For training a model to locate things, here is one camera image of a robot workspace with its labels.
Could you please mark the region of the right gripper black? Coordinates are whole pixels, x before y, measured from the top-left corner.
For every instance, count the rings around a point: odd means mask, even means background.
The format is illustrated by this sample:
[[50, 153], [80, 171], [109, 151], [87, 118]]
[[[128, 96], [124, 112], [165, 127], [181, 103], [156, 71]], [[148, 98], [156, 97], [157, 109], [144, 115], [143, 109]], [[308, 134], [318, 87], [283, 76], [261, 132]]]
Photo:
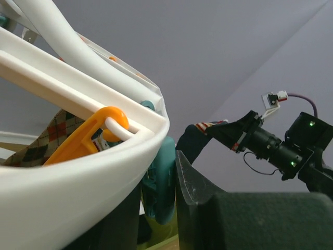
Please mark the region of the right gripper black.
[[256, 159], [267, 160], [282, 173], [283, 180], [293, 179], [309, 162], [313, 151], [282, 141], [262, 129], [262, 124], [259, 114], [251, 110], [235, 122], [207, 128], [206, 134], [237, 154], [248, 152], [254, 154]]

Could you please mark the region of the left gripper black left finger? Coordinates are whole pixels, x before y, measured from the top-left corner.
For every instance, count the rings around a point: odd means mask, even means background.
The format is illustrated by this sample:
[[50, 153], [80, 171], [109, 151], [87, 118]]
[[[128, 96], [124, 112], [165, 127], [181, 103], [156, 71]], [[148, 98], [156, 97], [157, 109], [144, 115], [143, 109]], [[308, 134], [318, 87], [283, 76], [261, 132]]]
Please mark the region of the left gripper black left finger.
[[137, 248], [140, 184], [111, 213], [65, 250], [127, 250]]

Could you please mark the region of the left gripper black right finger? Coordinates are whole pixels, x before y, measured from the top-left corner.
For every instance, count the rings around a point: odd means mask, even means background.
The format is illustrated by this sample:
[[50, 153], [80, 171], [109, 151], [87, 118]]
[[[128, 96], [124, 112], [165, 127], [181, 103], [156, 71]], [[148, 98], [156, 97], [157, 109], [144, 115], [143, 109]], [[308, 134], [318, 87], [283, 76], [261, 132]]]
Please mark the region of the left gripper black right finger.
[[176, 153], [180, 249], [332, 249], [332, 201], [318, 193], [227, 193]]

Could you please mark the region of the teal clothes peg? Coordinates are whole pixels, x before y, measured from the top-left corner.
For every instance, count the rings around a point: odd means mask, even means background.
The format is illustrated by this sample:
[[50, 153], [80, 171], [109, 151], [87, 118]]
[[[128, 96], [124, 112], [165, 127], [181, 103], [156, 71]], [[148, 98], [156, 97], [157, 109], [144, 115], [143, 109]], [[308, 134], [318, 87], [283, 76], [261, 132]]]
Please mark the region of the teal clothes peg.
[[175, 142], [167, 136], [142, 179], [144, 210], [158, 224], [167, 224], [174, 214]]

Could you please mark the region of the white round sock hanger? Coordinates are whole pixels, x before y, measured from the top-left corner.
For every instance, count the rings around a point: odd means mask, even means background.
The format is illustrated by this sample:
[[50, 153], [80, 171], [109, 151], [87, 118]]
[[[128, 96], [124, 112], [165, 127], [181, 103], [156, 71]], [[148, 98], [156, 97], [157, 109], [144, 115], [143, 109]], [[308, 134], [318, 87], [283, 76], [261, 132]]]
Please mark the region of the white round sock hanger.
[[159, 87], [75, 32], [52, 1], [1, 1], [1, 13], [41, 36], [1, 28], [1, 77], [83, 124], [50, 128], [63, 142], [44, 164], [1, 166], [1, 249], [61, 249], [112, 212], [140, 183], [170, 121]]

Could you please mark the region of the orange clothes peg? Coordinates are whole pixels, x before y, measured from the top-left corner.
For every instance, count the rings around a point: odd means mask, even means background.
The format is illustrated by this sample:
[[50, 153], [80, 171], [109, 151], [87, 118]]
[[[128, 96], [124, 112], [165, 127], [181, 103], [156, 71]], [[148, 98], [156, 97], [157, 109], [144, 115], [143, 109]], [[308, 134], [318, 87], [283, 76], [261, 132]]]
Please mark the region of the orange clothes peg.
[[106, 119], [114, 119], [122, 129], [130, 127], [125, 113], [116, 107], [104, 107], [92, 114], [77, 128], [50, 156], [44, 165], [52, 165], [97, 153], [91, 140], [93, 134], [105, 124]]

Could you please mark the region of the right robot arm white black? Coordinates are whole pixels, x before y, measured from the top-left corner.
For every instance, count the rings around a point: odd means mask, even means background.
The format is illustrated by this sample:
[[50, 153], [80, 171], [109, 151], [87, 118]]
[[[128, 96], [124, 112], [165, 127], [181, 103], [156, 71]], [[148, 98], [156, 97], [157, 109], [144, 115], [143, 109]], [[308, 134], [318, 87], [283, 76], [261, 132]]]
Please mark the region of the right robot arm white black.
[[332, 170], [323, 164], [323, 152], [332, 140], [332, 126], [301, 112], [284, 139], [262, 128], [263, 119], [253, 110], [241, 119], [219, 123], [206, 133], [239, 154], [252, 153], [267, 160], [282, 174], [282, 180], [297, 177], [311, 192], [332, 198]]

